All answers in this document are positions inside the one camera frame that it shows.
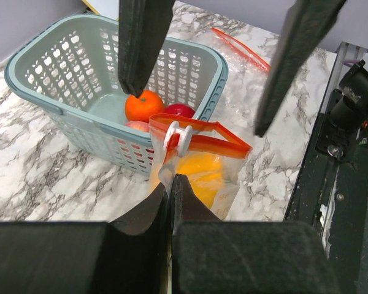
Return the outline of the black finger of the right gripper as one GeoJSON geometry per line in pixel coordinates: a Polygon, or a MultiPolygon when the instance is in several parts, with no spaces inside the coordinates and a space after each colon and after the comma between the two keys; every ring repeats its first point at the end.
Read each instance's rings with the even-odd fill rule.
{"type": "Polygon", "coordinates": [[[295,76],[333,28],[344,4],[344,0],[300,0],[288,9],[256,112],[256,136],[266,134],[295,76]]]}
{"type": "Polygon", "coordinates": [[[124,93],[143,93],[169,30],[173,5],[173,0],[119,2],[118,81],[124,93]]]}

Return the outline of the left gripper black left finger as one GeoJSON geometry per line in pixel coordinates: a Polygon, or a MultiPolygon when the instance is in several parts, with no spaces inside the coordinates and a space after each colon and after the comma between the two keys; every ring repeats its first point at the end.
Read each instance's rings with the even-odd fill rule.
{"type": "Polygon", "coordinates": [[[0,222],[0,293],[166,293],[162,185],[111,222],[0,222]]]}

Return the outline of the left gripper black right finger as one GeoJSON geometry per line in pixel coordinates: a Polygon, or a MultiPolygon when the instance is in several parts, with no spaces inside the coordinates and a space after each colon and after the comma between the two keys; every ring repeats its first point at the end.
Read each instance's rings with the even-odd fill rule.
{"type": "Polygon", "coordinates": [[[173,293],[339,293],[320,238],[298,221],[222,221],[176,175],[173,293]]]}

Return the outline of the orange toy tangerine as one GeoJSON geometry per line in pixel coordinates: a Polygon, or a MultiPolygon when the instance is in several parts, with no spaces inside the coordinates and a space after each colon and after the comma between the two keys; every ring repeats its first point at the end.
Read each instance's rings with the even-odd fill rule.
{"type": "Polygon", "coordinates": [[[125,102],[125,115],[128,121],[148,123],[151,116],[162,113],[163,100],[150,90],[145,90],[138,98],[130,95],[125,102]]]}

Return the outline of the yellow toy bell pepper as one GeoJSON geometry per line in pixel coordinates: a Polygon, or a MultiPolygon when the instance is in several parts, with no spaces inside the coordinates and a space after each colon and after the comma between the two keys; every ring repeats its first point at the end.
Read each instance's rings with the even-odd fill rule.
{"type": "Polygon", "coordinates": [[[177,173],[186,175],[194,194],[211,208],[219,190],[224,188],[221,157],[211,153],[190,153],[181,158],[177,173]]]}

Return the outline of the clear zip bag orange zipper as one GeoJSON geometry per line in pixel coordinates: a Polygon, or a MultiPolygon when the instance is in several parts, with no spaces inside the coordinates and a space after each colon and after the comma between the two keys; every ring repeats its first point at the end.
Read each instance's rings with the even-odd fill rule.
{"type": "Polygon", "coordinates": [[[171,114],[149,120],[153,161],[149,190],[172,190],[175,175],[187,176],[197,198],[224,219],[239,190],[238,173],[252,147],[219,122],[171,114]]]}

